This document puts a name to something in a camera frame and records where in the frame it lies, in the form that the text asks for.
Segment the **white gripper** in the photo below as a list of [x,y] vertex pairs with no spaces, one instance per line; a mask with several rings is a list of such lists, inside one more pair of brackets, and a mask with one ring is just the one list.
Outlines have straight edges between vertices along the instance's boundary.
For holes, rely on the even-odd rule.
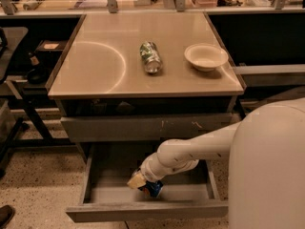
[[166,175],[166,167],[159,161],[157,156],[148,156],[141,164],[140,170],[136,170],[127,185],[137,189],[146,185],[146,180],[156,182]]

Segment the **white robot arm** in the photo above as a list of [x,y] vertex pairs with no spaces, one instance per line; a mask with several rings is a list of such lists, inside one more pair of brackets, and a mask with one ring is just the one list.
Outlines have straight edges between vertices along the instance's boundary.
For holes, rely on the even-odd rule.
[[230,229],[305,229],[305,98],[263,105],[205,135],[167,140],[128,185],[155,197],[163,177],[223,156]]

